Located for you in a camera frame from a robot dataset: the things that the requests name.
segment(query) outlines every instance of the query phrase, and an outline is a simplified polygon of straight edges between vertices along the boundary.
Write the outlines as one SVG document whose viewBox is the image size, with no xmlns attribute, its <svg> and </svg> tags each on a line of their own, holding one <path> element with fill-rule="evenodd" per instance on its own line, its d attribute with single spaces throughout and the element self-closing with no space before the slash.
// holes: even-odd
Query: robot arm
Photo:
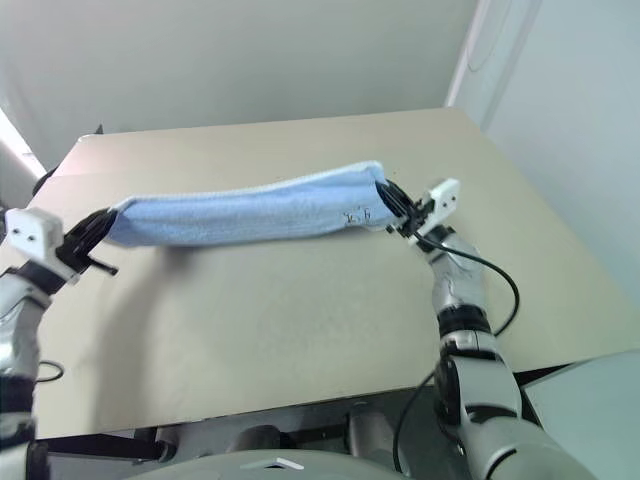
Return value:
<svg viewBox="0 0 640 480">
<path fill-rule="evenodd" d="M 9 242 L 31 260 L 0 275 L 0 478 L 49 478 L 47 449 L 35 440 L 33 391 L 40 349 L 37 330 L 50 297 L 75 283 L 89 266 L 89 252 L 113 223 L 96 212 L 63 236 L 59 219 L 38 209 L 7 213 Z"/>
<path fill-rule="evenodd" d="M 395 230 L 427 254 L 434 272 L 432 300 L 440 330 L 435 410 L 464 452 L 472 477 L 595 480 L 544 430 L 522 418 L 518 384 L 487 321 L 483 265 L 435 248 L 478 256 L 453 229 L 440 225 L 455 208 L 458 186 L 442 182 L 415 204 L 392 182 L 378 190 L 404 219 Z"/>
</svg>

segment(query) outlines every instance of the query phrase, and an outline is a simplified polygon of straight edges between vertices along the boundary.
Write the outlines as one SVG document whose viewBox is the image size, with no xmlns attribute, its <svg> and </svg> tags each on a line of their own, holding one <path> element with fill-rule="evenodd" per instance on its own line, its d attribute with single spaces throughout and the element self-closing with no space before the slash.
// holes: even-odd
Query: black metal frame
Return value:
<svg viewBox="0 0 640 480">
<path fill-rule="evenodd" d="M 156 433 L 157 428 L 151 427 L 135 430 L 133 438 L 95 434 L 48 438 L 41 442 L 47 444 L 50 455 L 134 461 L 169 460 L 167 454 L 172 449 L 166 442 L 156 441 Z"/>
</svg>

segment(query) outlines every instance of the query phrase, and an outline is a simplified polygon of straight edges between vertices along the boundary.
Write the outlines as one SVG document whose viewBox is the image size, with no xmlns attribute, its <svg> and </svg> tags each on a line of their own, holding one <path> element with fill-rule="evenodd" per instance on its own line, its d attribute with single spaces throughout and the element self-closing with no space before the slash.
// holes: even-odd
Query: beige tabletop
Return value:
<svg viewBox="0 0 640 480">
<path fill-rule="evenodd" d="M 518 282 L 522 310 L 500 339 L 515 370 L 640 346 L 638 311 L 516 167 L 461 112 L 89 136 L 32 205 L 71 227 L 128 195 L 228 190 L 363 160 L 417 196 L 461 180 L 450 224 Z M 43 358 L 63 379 L 37 388 L 39 436 L 104 432 L 391 390 L 437 358 L 432 274 L 399 236 L 351 230 L 217 248 L 95 256 L 56 295 Z M 0 247 L 0 267 L 20 264 Z M 512 304 L 486 279 L 492 325 Z"/>
</svg>

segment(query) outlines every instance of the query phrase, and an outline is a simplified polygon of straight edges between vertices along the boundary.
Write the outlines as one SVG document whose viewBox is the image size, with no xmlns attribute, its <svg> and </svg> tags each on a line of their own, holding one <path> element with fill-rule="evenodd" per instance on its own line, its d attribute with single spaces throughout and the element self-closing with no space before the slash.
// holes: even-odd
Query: black cable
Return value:
<svg viewBox="0 0 640 480">
<path fill-rule="evenodd" d="M 54 362 L 53 360 L 40 360 L 40 365 L 48 365 L 49 367 L 53 367 L 58 370 L 57 373 L 51 375 L 50 377 L 42 377 L 36 379 L 36 383 L 47 383 L 47 382 L 55 382 L 56 380 L 62 378 L 64 375 L 64 367 L 61 363 Z"/>
<path fill-rule="evenodd" d="M 516 282 L 513 280 L 513 278 L 511 278 L 511 276 L 507 272 L 505 272 L 502 268 L 498 267 L 497 265 L 491 263 L 488 260 L 485 260 L 482 257 L 471 255 L 470 253 L 462 252 L 460 250 L 456 250 L 455 248 L 445 247 L 444 245 L 438 242 L 434 242 L 433 240 L 430 240 L 424 237 L 423 235 L 420 235 L 418 232 L 414 232 L 414 235 L 418 239 L 418 241 L 423 242 L 432 248 L 436 248 L 443 252 L 451 253 L 453 255 L 458 255 L 460 257 L 468 258 L 469 260 L 478 262 L 484 265 L 485 267 L 490 268 L 491 270 L 496 272 L 498 275 L 500 275 L 502 278 L 504 278 L 506 282 L 509 284 L 509 286 L 511 287 L 511 290 L 513 291 L 513 308 L 511 309 L 511 313 L 507 317 L 507 320 L 500 326 L 500 328 L 498 328 L 495 331 L 494 335 L 498 337 L 507 328 L 509 328 L 513 320 L 516 318 L 516 315 L 518 314 L 518 310 L 520 309 L 520 291 L 518 290 L 518 286 L 516 285 Z M 402 409 L 402 413 L 400 414 L 398 423 L 396 424 L 396 427 L 393 431 L 393 452 L 392 452 L 393 466 L 400 473 L 404 473 L 402 471 L 402 465 L 400 465 L 400 455 L 399 455 L 400 431 L 402 430 L 402 425 L 404 424 L 404 421 L 407 417 L 407 414 L 411 410 L 411 407 L 415 403 L 420 393 L 424 390 L 424 387 L 427 386 L 427 383 L 429 383 L 429 381 L 433 378 L 434 373 L 435 371 L 432 370 L 431 373 L 429 373 L 429 375 L 427 375 L 427 377 L 420 383 L 420 385 L 416 387 L 413 394 L 411 395 L 411 397 L 405 404 L 404 408 Z"/>
</svg>

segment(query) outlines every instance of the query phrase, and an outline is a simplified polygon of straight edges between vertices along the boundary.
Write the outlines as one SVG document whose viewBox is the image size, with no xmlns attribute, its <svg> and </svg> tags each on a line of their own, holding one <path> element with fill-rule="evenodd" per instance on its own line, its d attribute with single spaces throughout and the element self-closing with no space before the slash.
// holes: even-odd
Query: light blue towel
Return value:
<svg viewBox="0 0 640 480">
<path fill-rule="evenodd" d="M 222 245 L 372 230 L 395 216 L 376 190 L 382 165 L 363 162 L 262 187 L 220 193 L 132 197 L 108 238 L 125 246 Z"/>
</svg>

